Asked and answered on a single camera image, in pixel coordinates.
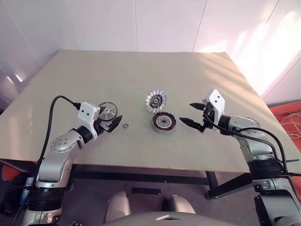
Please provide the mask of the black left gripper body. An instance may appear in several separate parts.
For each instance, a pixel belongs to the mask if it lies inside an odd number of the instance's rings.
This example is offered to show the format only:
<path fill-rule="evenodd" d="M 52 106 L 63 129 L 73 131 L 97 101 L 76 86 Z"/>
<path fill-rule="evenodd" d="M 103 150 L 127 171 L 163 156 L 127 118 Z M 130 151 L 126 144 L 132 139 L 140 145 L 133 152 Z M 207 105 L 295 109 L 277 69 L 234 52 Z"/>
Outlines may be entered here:
<path fill-rule="evenodd" d="M 104 131 L 108 133 L 110 132 L 110 127 L 104 124 L 100 118 L 94 121 L 94 129 L 98 136 L 101 135 Z"/>

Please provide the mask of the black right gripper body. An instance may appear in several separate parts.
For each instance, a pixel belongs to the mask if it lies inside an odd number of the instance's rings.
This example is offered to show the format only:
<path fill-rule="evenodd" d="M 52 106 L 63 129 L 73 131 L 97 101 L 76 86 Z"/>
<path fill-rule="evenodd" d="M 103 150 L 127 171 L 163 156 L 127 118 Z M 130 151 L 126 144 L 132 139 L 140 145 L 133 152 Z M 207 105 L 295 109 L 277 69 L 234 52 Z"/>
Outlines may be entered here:
<path fill-rule="evenodd" d="M 203 111 L 203 125 L 199 131 L 204 133 L 206 129 L 213 129 L 214 127 L 214 108 L 212 105 L 201 105 L 201 111 Z"/>

